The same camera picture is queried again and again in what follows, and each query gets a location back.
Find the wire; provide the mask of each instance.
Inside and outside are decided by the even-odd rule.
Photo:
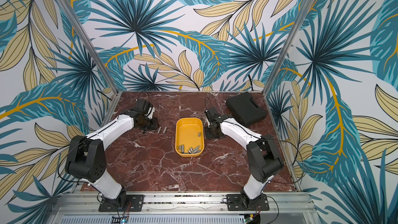
[[[233,125],[236,125],[236,126],[238,126],[238,127],[241,127],[240,125],[238,125],[238,124],[236,124],[236,123],[231,123],[231,122],[228,122],[228,121],[216,121],[216,122],[227,122],[227,123],[229,123],[229,124],[233,124]],[[248,135],[250,135],[250,136],[252,136],[252,137],[255,137],[255,138],[258,138],[258,139],[261,139],[261,140],[271,141],[271,142],[286,142],[286,143],[291,144],[292,146],[294,146],[294,147],[296,148],[298,154],[300,155],[301,161],[302,161],[302,156],[301,156],[301,153],[300,153],[300,151],[299,151],[299,148],[296,147],[292,142],[289,142],[289,141],[287,141],[287,140],[268,140],[268,139],[265,139],[265,138],[262,138],[262,137],[256,137],[256,136],[254,136],[253,134],[248,133],[248,132],[245,130],[245,128],[241,127],[241,129],[242,129],[243,131],[245,131]],[[283,182],[278,182],[278,181],[273,181],[273,180],[271,180],[271,182],[273,182],[273,183],[282,183],[282,184],[295,184],[295,183],[299,182],[299,181],[304,177],[304,163],[302,164],[302,170],[303,170],[303,173],[301,174],[301,177],[300,177],[297,181],[294,181],[294,182],[291,182],[291,183],[283,183]]]
[[[205,97],[205,108],[207,109],[206,99],[208,99],[211,104],[212,104],[212,102],[211,102],[211,99],[209,97]]]
[[[149,93],[148,93],[147,91],[145,91],[145,90],[142,90],[142,91],[138,94],[138,97],[137,97],[137,99],[136,99],[135,101],[137,101],[137,100],[140,98],[140,95],[141,95],[142,92],[146,92],[146,93],[147,93],[148,101],[149,101]]]
[[[276,218],[278,218],[278,216],[279,216],[279,206],[278,206],[278,204],[276,203],[276,201],[275,201],[275,199],[274,199],[273,197],[270,197],[270,196],[267,196],[267,197],[268,197],[268,198],[271,198],[272,200],[274,200],[274,202],[275,202],[275,204],[276,204],[276,207],[278,208],[278,214],[276,215],[275,219],[273,219],[271,222],[266,223],[266,224],[271,224],[271,223],[274,222],[274,221],[276,220]]]

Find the metal base frame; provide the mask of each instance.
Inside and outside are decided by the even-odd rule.
[[[254,214],[256,211],[228,211],[226,195],[239,192],[127,192],[127,195],[144,195],[141,212],[146,214]],[[316,208],[306,192],[265,192],[278,204],[280,213],[302,213],[311,223],[316,222]],[[277,213],[276,203],[268,202],[267,213]],[[53,208],[49,224],[59,224],[64,215],[98,215],[97,192],[63,194]]]

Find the yellow tray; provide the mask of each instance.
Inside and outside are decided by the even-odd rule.
[[[178,147],[184,145],[185,152],[190,147],[200,146],[201,150],[195,154],[182,154]],[[199,118],[181,118],[176,125],[176,152],[182,157],[197,157],[202,154],[205,148],[205,139],[203,137],[203,123]]]

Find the black box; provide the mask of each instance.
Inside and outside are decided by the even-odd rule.
[[[266,110],[253,101],[249,92],[244,92],[226,100],[226,105],[231,110],[232,116],[244,127],[248,127],[267,116]]]

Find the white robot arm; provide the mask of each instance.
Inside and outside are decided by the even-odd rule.
[[[102,197],[123,211],[127,206],[125,189],[106,170],[105,150],[120,135],[132,128],[146,132],[158,127],[153,105],[138,99],[134,108],[87,136],[74,137],[69,146],[65,171],[102,193]]]
[[[251,175],[241,191],[241,203],[245,209],[256,209],[264,187],[283,168],[283,159],[275,142],[272,142],[272,135],[262,136],[253,132],[234,118],[226,114],[220,115],[214,107],[206,109],[205,114],[208,123],[205,127],[207,139],[227,135],[246,149]]]

